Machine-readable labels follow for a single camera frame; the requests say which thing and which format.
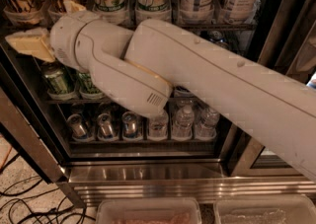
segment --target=can lid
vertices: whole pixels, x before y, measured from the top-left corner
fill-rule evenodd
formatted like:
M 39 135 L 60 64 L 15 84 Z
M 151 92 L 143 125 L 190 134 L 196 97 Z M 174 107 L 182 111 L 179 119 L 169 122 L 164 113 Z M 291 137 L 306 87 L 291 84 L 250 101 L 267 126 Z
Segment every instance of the can lid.
M 40 70 L 42 74 L 50 75 L 57 72 L 61 68 L 62 66 L 58 62 L 53 62 L 53 63 L 45 62 L 44 64 L 41 65 Z
M 184 106 L 184 113 L 191 113 L 192 112 L 192 107 L 190 105 L 185 105 Z
M 104 125 L 111 122 L 111 116 L 108 113 L 101 113 L 97 118 L 98 125 Z
M 137 115 L 135 112 L 125 112 L 122 115 L 122 122 L 130 124 L 132 122 L 136 122 L 137 121 Z
M 81 115 L 79 114 L 73 114 L 67 119 L 67 123 L 69 125 L 79 124 L 81 123 L 81 121 L 82 121 L 82 118 L 81 118 Z

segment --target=green can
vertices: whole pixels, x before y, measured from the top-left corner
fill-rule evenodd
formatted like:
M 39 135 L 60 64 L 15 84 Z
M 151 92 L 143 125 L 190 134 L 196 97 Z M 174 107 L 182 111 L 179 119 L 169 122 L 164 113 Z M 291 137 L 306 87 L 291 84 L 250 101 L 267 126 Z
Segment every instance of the green can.
M 101 91 L 92 83 L 89 73 L 82 73 L 77 71 L 78 80 L 83 93 L 86 94 L 99 94 Z
M 50 93 L 61 95 L 74 91 L 74 84 L 62 64 L 58 62 L 44 63 L 40 70 Z

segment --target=stainless steel panel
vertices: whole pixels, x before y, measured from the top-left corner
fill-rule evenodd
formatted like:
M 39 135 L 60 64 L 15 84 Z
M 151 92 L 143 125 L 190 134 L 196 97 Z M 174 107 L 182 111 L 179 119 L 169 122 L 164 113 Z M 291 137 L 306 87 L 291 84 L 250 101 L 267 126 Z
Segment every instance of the stainless steel panel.
M 143 197 L 192 196 L 199 203 L 213 203 L 235 195 L 299 193 L 316 199 L 315 183 L 302 176 L 227 177 L 218 164 L 184 166 L 74 168 L 69 185 L 89 206 L 104 199 Z
M 0 122 L 37 163 L 47 177 L 52 182 L 58 181 L 63 176 L 60 167 L 1 88 L 0 111 Z

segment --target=fridge shelf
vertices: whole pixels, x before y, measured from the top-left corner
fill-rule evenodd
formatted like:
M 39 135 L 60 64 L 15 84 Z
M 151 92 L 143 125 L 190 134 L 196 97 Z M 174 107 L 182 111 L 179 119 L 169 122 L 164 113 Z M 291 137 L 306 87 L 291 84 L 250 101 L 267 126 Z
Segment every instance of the fridge shelf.
M 190 140 L 176 142 L 167 140 L 164 142 L 151 142 L 147 140 L 138 142 L 117 141 L 111 143 L 89 142 L 81 144 L 70 142 L 72 157 L 78 158 L 117 158 L 117 157 L 166 157 L 166 156 L 207 156 L 215 154 L 215 143 Z

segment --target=black cable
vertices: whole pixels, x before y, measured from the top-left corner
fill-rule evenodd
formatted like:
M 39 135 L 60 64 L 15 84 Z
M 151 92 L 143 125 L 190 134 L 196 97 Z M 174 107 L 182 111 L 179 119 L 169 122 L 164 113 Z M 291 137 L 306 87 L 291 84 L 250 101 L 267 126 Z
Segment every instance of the black cable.
M 22 181 L 18 181 L 18 182 L 16 182 L 16 183 L 10 185 L 9 187 L 7 187 L 2 193 L 5 193 L 5 192 L 8 191 L 10 188 L 12 188 L 12 187 L 18 185 L 19 183 L 23 183 L 23 182 L 25 182 L 25 181 L 30 181 L 30 180 L 32 180 L 32 179 L 36 179 L 36 178 L 39 178 L 39 177 L 40 177 L 40 176 L 33 176 L 33 177 L 30 177 L 30 178 L 24 179 L 24 180 L 22 180 Z
M 22 220 L 20 220 L 17 224 L 22 224 L 24 221 L 32 219 L 37 216 L 45 216 L 45 215 L 57 215 L 57 214 L 64 214 L 69 211 L 72 211 L 74 209 L 74 206 L 70 206 L 62 211 L 48 211 L 48 212 L 32 212 L 28 216 L 24 217 Z
M 42 195 L 45 195 L 45 194 L 48 194 L 48 193 L 51 193 L 53 191 L 56 191 L 56 190 L 59 190 L 59 188 L 55 188 L 55 189 L 52 189 L 52 190 L 48 190 L 46 192 L 43 192 L 41 194 L 37 194 L 37 195 L 34 195 L 34 196 L 28 196 L 28 197 L 24 197 L 24 198 L 13 198 L 11 200 L 9 200 L 8 202 L 6 202 L 4 205 L 2 205 L 0 207 L 0 212 L 3 210 L 3 208 L 5 208 L 9 203 L 11 203 L 12 201 L 17 201 L 19 199 L 22 199 L 22 200 L 26 200 L 26 199 L 33 199 L 33 198 L 36 198 L 36 197 L 39 197 L 39 196 L 42 196 Z
M 14 202 L 11 206 L 10 206 L 10 209 L 9 209 L 9 212 L 8 212 L 8 217 L 9 217 L 9 220 L 10 220 L 10 223 L 11 224 L 15 224 L 14 222 L 13 222 L 13 220 L 11 219 L 11 210 L 12 210 L 12 208 L 18 203 L 18 202 L 22 202 L 25 206 L 27 206 L 27 208 L 28 208 L 28 210 L 31 212 L 31 213 L 33 213 L 32 212 L 32 210 L 31 210 L 31 208 L 27 205 L 27 203 L 25 202 L 25 201 L 23 201 L 22 199 L 19 199 L 19 200 L 17 200 L 16 202 Z
M 59 211 L 59 208 L 60 208 L 60 206 L 61 206 L 61 204 L 63 203 L 63 201 L 65 201 L 66 200 L 66 198 L 67 198 L 67 196 L 65 196 L 64 198 L 62 198 L 62 200 L 59 202 L 59 204 L 58 204 L 58 206 L 57 206 L 57 211 Z M 58 221 L 58 215 L 56 216 L 56 222 L 57 222 L 57 224 L 59 224 L 59 221 Z
M 20 154 L 16 154 L 15 156 L 13 156 L 13 158 L 11 158 L 1 169 L 0 169 L 0 174 L 2 174 L 4 172 L 4 170 L 6 170 L 9 165 L 11 165 L 14 161 L 16 161 L 18 159 L 18 157 L 20 157 Z
M 62 219 L 62 221 L 60 222 L 60 224 L 62 224 L 62 223 L 63 223 L 64 221 L 66 221 L 68 218 L 70 218 L 70 217 L 72 217 L 72 216 L 78 216 L 78 215 L 81 216 L 82 214 L 81 214 L 81 213 L 77 213 L 77 212 L 71 213 L 71 214 L 67 215 L 66 217 L 64 217 L 64 218 Z M 96 221 L 96 219 L 93 218 L 93 217 L 91 217 L 91 216 L 84 215 L 84 217 L 87 218 L 87 219 L 91 219 L 91 220 L 93 220 L 93 221 Z
M 10 197 L 10 196 L 20 196 L 28 191 L 30 191 L 31 189 L 37 187 L 40 183 L 42 182 L 42 179 L 40 179 L 39 181 L 37 181 L 34 185 L 32 185 L 31 187 L 25 189 L 24 191 L 20 191 L 18 193 L 13 193 L 13 194 L 9 194 L 9 193 L 4 193 L 4 192 L 1 192 L 0 191 L 0 195 L 1 196 L 7 196 L 7 197 Z

